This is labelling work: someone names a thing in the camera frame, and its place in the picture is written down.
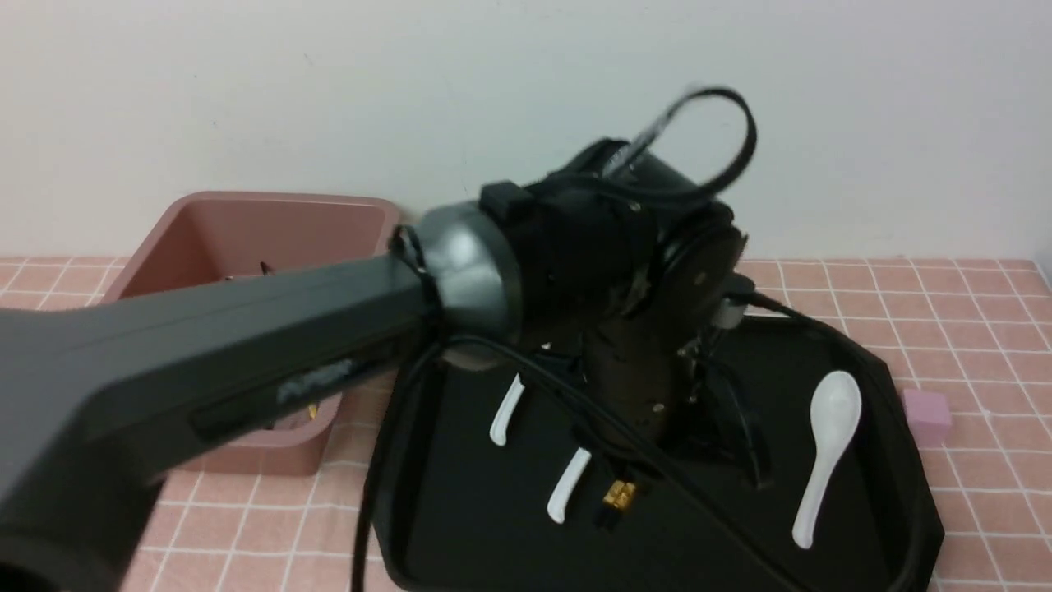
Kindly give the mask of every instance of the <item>white spoon handle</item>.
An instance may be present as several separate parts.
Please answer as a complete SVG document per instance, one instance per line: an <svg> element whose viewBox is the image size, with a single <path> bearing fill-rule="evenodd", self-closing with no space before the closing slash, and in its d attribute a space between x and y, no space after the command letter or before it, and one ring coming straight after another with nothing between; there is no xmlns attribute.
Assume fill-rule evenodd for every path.
<svg viewBox="0 0 1052 592"><path fill-rule="evenodd" d="M504 401L501 402L497 415L493 416L493 423L489 426L489 440L493 441L494 445L508 444L508 424L511 423L511 415L515 412L515 407L519 406L519 400L522 399L524 390L522 380L515 374L515 380L508 387L508 392L504 395Z"/></svg>
<svg viewBox="0 0 1052 592"><path fill-rule="evenodd" d="M814 542L814 525L818 522L818 510L829 487L829 478L833 475L837 458L816 458L811 478L807 482L804 497L796 510L796 522L792 525L792 539L801 549L810 549Z"/></svg>
<svg viewBox="0 0 1052 592"><path fill-rule="evenodd" d="M557 525L566 522L566 506L570 503L573 490L578 489L578 482L581 481L581 475L584 474L589 462L591 462L591 453L579 448L573 453L569 465L566 466L566 470L563 471L563 476L555 485L555 490L551 492L551 497L548 498L548 516Z"/></svg>

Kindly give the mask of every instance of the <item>pink container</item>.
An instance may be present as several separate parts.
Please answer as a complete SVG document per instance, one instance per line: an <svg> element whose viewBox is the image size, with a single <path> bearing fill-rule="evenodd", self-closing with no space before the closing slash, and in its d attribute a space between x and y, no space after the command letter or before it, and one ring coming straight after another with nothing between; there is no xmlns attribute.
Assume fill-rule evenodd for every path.
<svg viewBox="0 0 1052 592"><path fill-rule="evenodd" d="M229 278L362 259L387 248L401 218L382 199L280 192L204 191L161 219L106 291L104 303ZM318 470L340 397L317 415L279 422L194 461L186 469L308 475Z"/></svg>

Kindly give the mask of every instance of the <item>white wall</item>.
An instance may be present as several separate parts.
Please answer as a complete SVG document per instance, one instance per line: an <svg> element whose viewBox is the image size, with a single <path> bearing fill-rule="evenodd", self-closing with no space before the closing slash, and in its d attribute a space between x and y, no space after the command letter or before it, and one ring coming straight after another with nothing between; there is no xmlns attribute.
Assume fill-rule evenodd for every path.
<svg viewBox="0 0 1052 592"><path fill-rule="evenodd" d="M1046 0L3 0L0 252L128 252L181 195L413 211L742 90L753 256L1033 256L1052 233ZM741 125L659 152L703 172Z"/></svg>

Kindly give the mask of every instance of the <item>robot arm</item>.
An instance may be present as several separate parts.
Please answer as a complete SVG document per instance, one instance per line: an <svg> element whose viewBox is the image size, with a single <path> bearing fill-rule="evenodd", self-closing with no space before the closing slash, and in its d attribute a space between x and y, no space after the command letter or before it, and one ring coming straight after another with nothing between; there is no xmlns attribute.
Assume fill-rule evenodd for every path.
<svg viewBox="0 0 1052 592"><path fill-rule="evenodd" d="M661 361L685 345L672 342L694 338L685 324L711 315L742 251L714 197L755 145L740 96L691 96L730 99L748 116L742 154L710 183L647 152L655 134L645 132L598 142L534 185L494 183L478 202L434 209L386 256L90 310L0 312L0 590L113 592L166 471L444 336L533 349L650 319L648 308L684 299L663 291L667 275L691 306L647 321L665 341L633 349L629 366L660 367L677 388L690 365ZM628 347L608 345L611 356ZM497 363L471 344L445 358L469 369ZM589 364L631 379L607 363ZM609 399L630 419L639 402L625 393Z"/></svg>

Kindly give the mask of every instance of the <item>white plastic spoon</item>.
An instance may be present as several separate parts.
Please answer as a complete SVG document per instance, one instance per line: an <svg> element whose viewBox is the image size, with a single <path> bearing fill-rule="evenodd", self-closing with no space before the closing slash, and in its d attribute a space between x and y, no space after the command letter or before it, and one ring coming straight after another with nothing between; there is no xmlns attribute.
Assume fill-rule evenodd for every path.
<svg viewBox="0 0 1052 592"><path fill-rule="evenodd" d="M792 539L801 549L810 549L814 525L822 509L829 478L844 456L862 416L858 384L847 372L834 371L818 383L811 397L811 432L814 434L814 469L804 490L792 526Z"/></svg>

